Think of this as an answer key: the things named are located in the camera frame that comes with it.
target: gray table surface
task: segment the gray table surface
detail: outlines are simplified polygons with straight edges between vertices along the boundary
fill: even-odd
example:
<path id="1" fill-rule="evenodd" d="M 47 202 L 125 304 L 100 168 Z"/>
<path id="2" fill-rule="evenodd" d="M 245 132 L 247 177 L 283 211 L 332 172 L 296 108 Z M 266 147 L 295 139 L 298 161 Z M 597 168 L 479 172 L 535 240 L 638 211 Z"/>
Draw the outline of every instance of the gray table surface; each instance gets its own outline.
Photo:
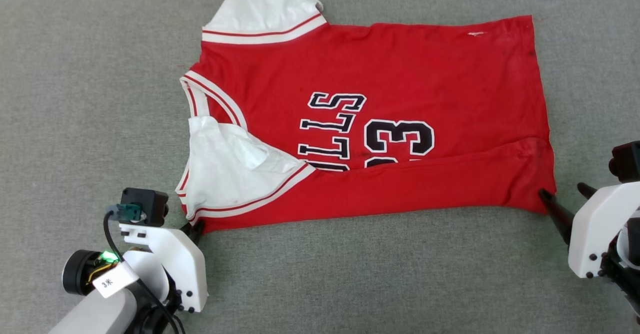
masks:
<path id="1" fill-rule="evenodd" d="M 533 14 L 558 196 L 615 184 L 640 139 L 640 0 L 321 0 L 334 24 L 470 24 Z M 222 0 L 0 1 L 0 324 L 48 332 L 79 297 L 60 272 L 103 250 L 126 186 L 172 193 L 188 156 L 178 78 Z M 167 225 L 185 222 L 171 195 Z M 631 332 L 614 284 L 578 279 L 551 220 L 457 208 L 203 238 L 199 332 Z"/>

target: printed number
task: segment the printed number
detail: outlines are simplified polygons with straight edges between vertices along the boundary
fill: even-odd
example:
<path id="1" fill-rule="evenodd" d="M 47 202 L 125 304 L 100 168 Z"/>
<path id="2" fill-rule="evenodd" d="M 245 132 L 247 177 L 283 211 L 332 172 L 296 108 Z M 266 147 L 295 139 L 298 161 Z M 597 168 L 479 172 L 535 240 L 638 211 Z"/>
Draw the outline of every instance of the printed number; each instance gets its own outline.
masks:
<path id="1" fill-rule="evenodd" d="M 319 168 L 321 170 L 327 171 L 347 171 L 349 170 L 349 165 L 346 164 L 334 164 L 334 163 L 325 163 L 324 161 L 311 161 L 307 160 L 311 166 L 315 168 Z"/>
<path id="2" fill-rule="evenodd" d="M 375 165 L 380 164 L 389 164 L 389 163 L 397 163 L 398 160 L 396 158 L 369 158 L 364 162 L 364 167 L 374 167 Z"/>
<path id="3" fill-rule="evenodd" d="M 326 92 L 314 92 L 311 94 L 308 105 L 314 109 L 331 110 L 340 106 L 343 101 L 347 101 L 350 102 L 350 104 L 345 103 L 340 110 L 358 112 L 367 100 L 362 94 L 333 94 L 331 99 L 327 100 L 328 97 L 329 94 Z"/>
<path id="4" fill-rule="evenodd" d="M 309 128 L 321 129 L 321 130 L 336 130 L 341 133 L 348 133 L 352 129 L 354 123 L 355 114 L 339 113 L 336 115 L 336 119 L 342 119 L 342 124 L 334 124 L 332 122 L 318 122 L 307 119 L 300 120 L 300 129 L 308 130 Z"/>
<path id="5" fill-rule="evenodd" d="M 333 94 L 329 98 L 329 94 L 325 92 L 313 92 L 308 106 L 314 109 L 350 111 L 359 112 L 366 101 L 366 97 L 362 94 Z M 336 119 L 342 122 L 318 122 L 309 119 L 300 120 L 300 129 L 320 129 L 335 130 L 339 133 L 349 133 L 352 124 L 355 121 L 356 114 L 338 113 Z M 388 142 L 407 142 L 409 141 L 409 153 L 411 155 L 424 156 L 434 148 L 434 129 L 423 121 L 390 121 L 390 120 L 370 120 L 364 127 L 364 143 L 366 148 L 374 153 L 387 152 L 387 140 L 382 139 L 381 133 L 388 133 Z M 349 160 L 349 138 L 333 136 L 331 142 L 337 145 L 334 149 L 323 149 L 322 147 L 313 147 L 307 144 L 298 144 L 297 153 L 307 156 L 309 154 L 338 156 L 341 160 Z M 323 161 L 307 161 L 316 168 L 329 171 L 346 171 L 349 170 L 348 165 L 327 163 Z M 364 162 L 364 167 L 373 167 L 386 163 L 397 163 L 396 158 L 374 156 Z"/>
<path id="6" fill-rule="evenodd" d="M 334 136 L 331 141 L 338 145 L 337 149 L 323 149 L 322 147 L 313 147 L 307 144 L 298 144 L 297 153 L 300 155 L 318 154 L 325 156 L 338 156 L 343 160 L 349 160 L 349 138 L 341 138 Z"/>
<path id="7" fill-rule="evenodd" d="M 416 134 L 410 140 L 411 155 L 424 156 L 434 148 L 434 129 L 423 121 L 370 120 L 364 127 L 364 143 L 371 152 L 387 152 L 387 142 L 380 133 L 389 133 L 389 142 L 407 142 L 408 134 Z"/>

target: jersey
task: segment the jersey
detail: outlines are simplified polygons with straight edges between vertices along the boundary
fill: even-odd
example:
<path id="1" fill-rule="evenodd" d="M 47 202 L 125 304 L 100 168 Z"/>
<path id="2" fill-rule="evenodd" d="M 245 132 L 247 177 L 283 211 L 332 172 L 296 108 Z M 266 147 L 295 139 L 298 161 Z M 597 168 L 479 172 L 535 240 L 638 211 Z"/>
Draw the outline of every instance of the jersey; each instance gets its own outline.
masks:
<path id="1" fill-rule="evenodd" d="M 537 191 L 556 187 L 531 17 L 360 27 L 330 25 L 322 9 L 225 0 L 204 27 L 200 60 L 180 80 L 191 120 L 235 125 L 220 137 L 251 137 L 297 164 L 266 165 L 278 176 L 254 191 L 262 164 L 243 163 L 246 147 L 194 152 L 214 139 L 192 128 L 176 189 L 190 220 L 212 230 L 450 206 L 544 212 Z M 227 156 L 237 165 L 222 171 Z M 246 179 L 238 193 L 213 193 L 235 177 Z"/>

